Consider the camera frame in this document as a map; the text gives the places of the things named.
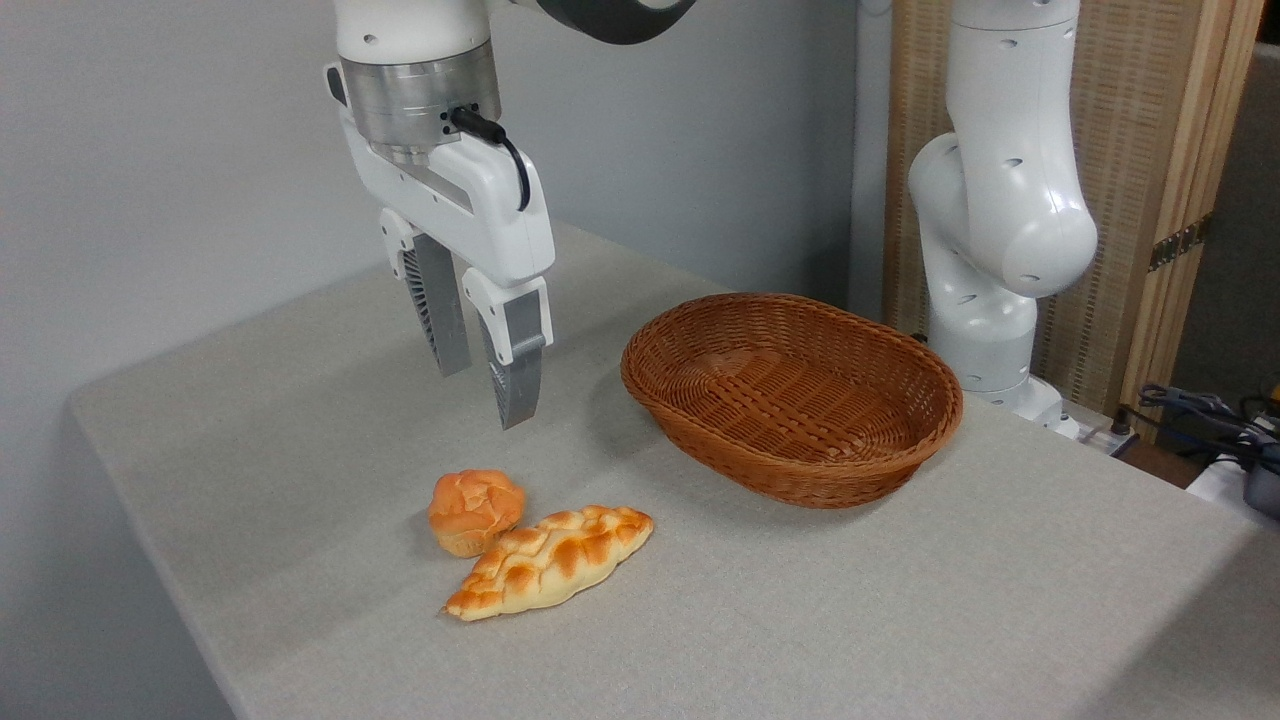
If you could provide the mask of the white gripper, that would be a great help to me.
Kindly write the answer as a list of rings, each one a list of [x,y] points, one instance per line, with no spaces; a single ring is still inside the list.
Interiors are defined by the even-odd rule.
[[[539,275],[556,249],[535,167],[498,122],[494,65],[333,63],[325,81],[358,177],[384,206],[390,269],[440,373],[472,364],[452,251],[474,266],[462,286],[480,320],[500,427],[531,419],[553,345]]]

